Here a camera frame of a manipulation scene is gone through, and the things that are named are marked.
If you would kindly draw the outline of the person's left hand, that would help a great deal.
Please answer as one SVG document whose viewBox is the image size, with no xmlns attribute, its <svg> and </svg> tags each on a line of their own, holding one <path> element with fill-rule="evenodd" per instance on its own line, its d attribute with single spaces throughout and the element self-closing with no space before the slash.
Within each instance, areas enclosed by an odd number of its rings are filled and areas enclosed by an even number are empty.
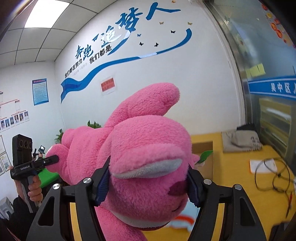
<svg viewBox="0 0 296 241">
<path fill-rule="evenodd" d="M 25 201 L 26 199 L 25 195 L 23 194 L 21 182 L 19 180 L 14 180 L 14 182 L 18 195 L 20 196 L 20 198 L 22 198 L 22 200 Z M 43 200 L 41 180 L 38 175 L 33 177 L 33 182 L 31 185 L 28 186 L 28 189 L 28 196 L 30 197 L 31 201 L 40 203 Z"/>
</svg>

